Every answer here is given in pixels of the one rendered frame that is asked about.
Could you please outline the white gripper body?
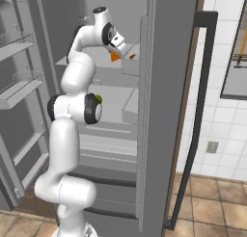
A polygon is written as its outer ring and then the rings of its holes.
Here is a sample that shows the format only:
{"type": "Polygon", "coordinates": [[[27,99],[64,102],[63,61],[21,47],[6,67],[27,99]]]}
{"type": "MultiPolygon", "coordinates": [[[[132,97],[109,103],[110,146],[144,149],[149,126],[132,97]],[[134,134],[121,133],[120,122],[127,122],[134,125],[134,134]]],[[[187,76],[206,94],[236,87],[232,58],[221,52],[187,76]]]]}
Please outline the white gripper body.
{"type": "Polygon", "coordinates": [[[121,58],[126,51],[126,44],[123,40],[113,39],[108,44],[108,49],[110,52],[114,52],[121,58]]]}

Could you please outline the grey fridge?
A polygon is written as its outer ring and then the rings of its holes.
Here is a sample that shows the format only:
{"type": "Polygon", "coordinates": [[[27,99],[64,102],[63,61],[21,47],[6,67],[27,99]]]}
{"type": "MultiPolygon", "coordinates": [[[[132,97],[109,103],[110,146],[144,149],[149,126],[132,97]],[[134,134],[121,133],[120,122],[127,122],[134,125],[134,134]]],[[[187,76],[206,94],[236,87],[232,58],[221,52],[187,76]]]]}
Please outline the grey fridge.
{"type": "MultiPolygon", "coordinates": [[[[96,63],[88,92],[102,97],[98,123],[78,125],[80,155],[73,173],[137,182],[138,126],[125,118],[127,106],[138,106],[140,22],[148,0],[16,0],[22,25],[35,36],[31,51],[34,68],[45,78],[42,105],[63,93],[61,81],[68,65],[67,54],[77,28],[94,23],[93,10],[109,10],[114,26],[124,37],[126,55],[111,62],[107,49],[85,47],[96,63]],[[133,60],[129,56],[136,54],[133,60]]],[[[98,184],[92,208],[134,214],[136,188],[98,184]]],[[[98,237],[131,237],[138,220],[102,216],[83,210],[84,218],[98,237]]]]}

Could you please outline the grey fridge door with shelves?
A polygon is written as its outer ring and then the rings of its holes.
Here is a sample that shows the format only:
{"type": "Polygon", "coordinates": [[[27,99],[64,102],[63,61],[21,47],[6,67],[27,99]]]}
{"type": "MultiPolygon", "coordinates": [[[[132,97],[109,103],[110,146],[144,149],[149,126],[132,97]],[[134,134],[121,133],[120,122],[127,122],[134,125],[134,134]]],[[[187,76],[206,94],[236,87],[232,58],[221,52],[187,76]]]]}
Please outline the grey fridge door with shelves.
{"type": "MultiPolygon", "coordinates": [[[[0,36],[16,31],[30,33],[22,28],[16,0],[0,0],[0,36]]],[[[0,91],[11,84],[15,73],[35,71],[31,61],[33,46],[0,62],[0,91]]],[[[42,89],[43,79],[12,109],[0,110],[0,210],[17,207],[47,165],[42,89]]]]}

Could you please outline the clear door shelf bin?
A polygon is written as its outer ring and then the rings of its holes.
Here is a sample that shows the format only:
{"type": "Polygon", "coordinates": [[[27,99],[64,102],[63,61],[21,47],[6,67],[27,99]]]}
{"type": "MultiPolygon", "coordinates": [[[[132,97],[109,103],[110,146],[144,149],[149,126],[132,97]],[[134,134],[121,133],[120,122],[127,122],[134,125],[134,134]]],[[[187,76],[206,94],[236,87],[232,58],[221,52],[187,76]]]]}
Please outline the clear door shelf bin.
{"type": "Polygon", "coordinates": [[[35,71],[17,72],[9,86],[0,91],[0,110],[10,110],[42,84],[42,76],[35,71]]]}
{"type": "Polygon", "coordinates": [[[4,33],[0,36],[0,62],[34,45],[33,35],[25,32],[4,33]]]}

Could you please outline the grey wall socket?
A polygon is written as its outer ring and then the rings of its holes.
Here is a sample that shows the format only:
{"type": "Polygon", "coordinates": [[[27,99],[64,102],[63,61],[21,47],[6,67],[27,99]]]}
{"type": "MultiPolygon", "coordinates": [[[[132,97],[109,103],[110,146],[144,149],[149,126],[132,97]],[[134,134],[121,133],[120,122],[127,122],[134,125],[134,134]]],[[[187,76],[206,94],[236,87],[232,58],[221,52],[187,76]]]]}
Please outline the grey wall socket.
{"type": "Polygon", "coordinates": [[[218,142],[209,142],[207,144],[206,152],[207,153],[216,153],[218,146],[219,146],[218,142]]]}

